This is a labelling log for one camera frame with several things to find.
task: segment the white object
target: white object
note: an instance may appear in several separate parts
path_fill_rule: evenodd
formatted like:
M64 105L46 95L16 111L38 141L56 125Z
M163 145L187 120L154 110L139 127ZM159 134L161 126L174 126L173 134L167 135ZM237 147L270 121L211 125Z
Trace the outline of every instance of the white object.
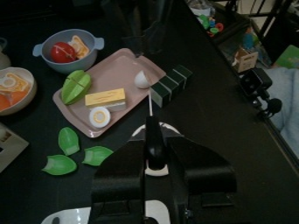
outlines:
M120 110L127 109L127 103L125 101L108 104L103 106L110 112L118 112Z
M32 101L38 89L34 75L27 69L20 67L8 67L7 69L0 70L0 80L6 77L8 73L16 74L22 79L27 80L31 85L31 88L27 96L16 104L0 111L0 116L8 116L22 110Z
M179 130L170 124L165 123L165 122L161 122L161 126L162 127L166 127L169 130L173 130L174 132L177 132L178 134L181 134ZM146 125L141 126L137 130L135 130L135 133L133 135L133 137L146 128ZM149 168L149 165L146 163L146 170L145 170L145 174L149 175L149 176L153 176L153 177L162 177L162 176L166 176L169 175L169 166L166 165L165 168L162 170L153 170Z
M55 219L60 224L88 224L90 221L90 207L75 208L59 211L51 214L42 222L42 224L55 223Z
M94 127L104 128L108 125L111 114L104 107L95 107L88 114L88 120Z
M14 162L27 146L28 142L0 123L0 148L3 149L0 151L0 172Z
M145 71L141 71L135 76L135 85L139 88L150 88L151 87L151 80L150 77L146 75Z
M90 222L90 207L63 210L51 214L42 222L42 224L58 223L60 224L88 224ZM154 218L159 224L171 224L170 212L167 206L161 200L149 200L145 204L146 217Z

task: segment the tomato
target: tomato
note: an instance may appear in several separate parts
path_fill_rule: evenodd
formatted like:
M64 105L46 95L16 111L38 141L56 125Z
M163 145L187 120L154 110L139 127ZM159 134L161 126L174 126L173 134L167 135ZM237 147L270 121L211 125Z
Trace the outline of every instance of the tomato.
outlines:
M75 61L76 52L74 47L64 42L58 42L51 49L51 58L56 63L70 63Z

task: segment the toy egg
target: toy egg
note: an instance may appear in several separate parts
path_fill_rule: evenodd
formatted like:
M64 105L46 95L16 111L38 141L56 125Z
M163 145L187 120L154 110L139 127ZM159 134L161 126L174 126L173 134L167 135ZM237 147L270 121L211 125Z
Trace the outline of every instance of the toy egg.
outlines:
M145 71L141 71L135 76L135 85L139 88L150 88L151 87L151 80L146 75Z

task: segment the white egg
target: white egg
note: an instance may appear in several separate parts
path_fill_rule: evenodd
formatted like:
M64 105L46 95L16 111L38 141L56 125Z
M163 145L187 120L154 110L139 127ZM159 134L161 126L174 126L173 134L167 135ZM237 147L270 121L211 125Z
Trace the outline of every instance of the white egg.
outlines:
M94 127L104 128L111 119L110 111L104 107L95 107L88 114L88 120Z
M151 80L146 75L145 71L141 71L135 76L135 85L139 88L150 88L151 87Z

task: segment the butter block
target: butter block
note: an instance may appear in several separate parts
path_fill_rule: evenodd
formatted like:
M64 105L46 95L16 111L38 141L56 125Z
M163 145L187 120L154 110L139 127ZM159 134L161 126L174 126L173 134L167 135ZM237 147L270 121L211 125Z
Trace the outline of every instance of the butter block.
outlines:
M103 107L108 104L126 101L126 90L123 88L86 95L86 105L88 108Z
M193 71L189 70L185 66L179 65L175 67L174 71L185 78L183 88L189 86L193 79Z
M171 93L161 82L151 86L151 98L161 108L171 101Z
M165 88L170 91L173 100L175 96L179 94L179 85L170 79L167 75L159 80L159 82L161 84L163 84Z

